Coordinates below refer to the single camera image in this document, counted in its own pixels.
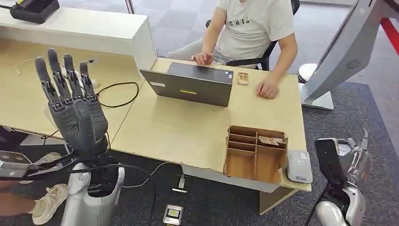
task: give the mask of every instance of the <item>wooden organizer box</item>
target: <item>wooden organizer box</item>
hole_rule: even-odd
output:
[[[287,164],[287,143],[285,133],[230,126],[226,139],[224,175],[278,184],[281,168]],[[279,145],[262,143],[259,136],[281,138]]]

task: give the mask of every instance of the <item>tiled floor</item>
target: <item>tiled floor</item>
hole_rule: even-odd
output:
[[[62,6],[94,10],[127,12],[124,0],[59,0]],[[148,15],[154,45],[160,56],[202,37],[205,22],[211,18],[216,0],[133,0],[137,14]],[[299,53],[289,72],[300,65],[318,62],[348,8],[302,4],[295,15],[295,31]],[[278,57],[271,56],[271,67]],[[380,29],[366,69],[349,81],[368,84],[373,92],[385,126],[399,153],[399,56]]]

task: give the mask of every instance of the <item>carpet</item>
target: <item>carpet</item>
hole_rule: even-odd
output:
[[[263,216],[258,215],[258,191],[222,184],[201,178],[186,179],[186,194],[176,193],[180,166],[166,164],[148,184],[141,188],[123,189],[113,214],[114,226],[164,226],[163,213],[167,204],[184,207],[182,226],[301,226],[304,225],[314,202],[326,181],[318,170],[319,164],[314,140],[323,137],[352,137],[360,141],[363,127],[369,131],[368,150],[373,155],[374,167],[363,191],[367,198],[367,211],[363,226],[397,225],[399,222],[399,170],[388,132],[367,85],[343,83],[333,92],[335,109],[324,111],[303,109],[306,142],[311,156],[314,180],[311,193],[297,192]],[[41,155],[60,150],[63,146],[47,145]],[[37,151],[20,149],[32,160],[39,159]],[[160,162],[125,153],[112,152],[122,163],[134,164],[151,171]],[[126,185],[140,184],[143,176],[127,170]],[[11,191],[35,198],[45,194],[44,188],[67,181],[67,176],[57,180],[34,182],[17,186]],[[64,205],[60,207],[48,226],[60,225]],[[30,226],[31,216],[24,214],[0,218],[0,226]],[[314,218],[310,225],[320,225]]]

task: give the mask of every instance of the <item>shoe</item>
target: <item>shoe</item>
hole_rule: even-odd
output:
[[[47,223],[54,215],[58,207],[68,197],[68,185],[58,184],[52,188],[46,188],[47,194],[43,196],[39,201],[43,201],[46,204],[46,210],[38,217],[32,215],[34,224],[43,225]]]
[[[59,153],[51,152],[51,153],[48,153],[45,156],[43,156],[41,159],[37,160],[34,164],[35,165],[40,165],[40,164],[43,164],[43,163],[48,163],[48,162],[55,161],[55,160],[60,159],[60,158],[61,158],[61,155]],[[20,181],[19,183],[23,184],[23,185],[26,185],[26,184],[30,184],[32,182],[33,182],[33,180],[23,180],[23,181]]]

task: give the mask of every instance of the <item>laptop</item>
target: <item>laptop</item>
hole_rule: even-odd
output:
[[[167,73],[142,69],[140,72],[159,96],[229,105],[233,71],[172,63]]]

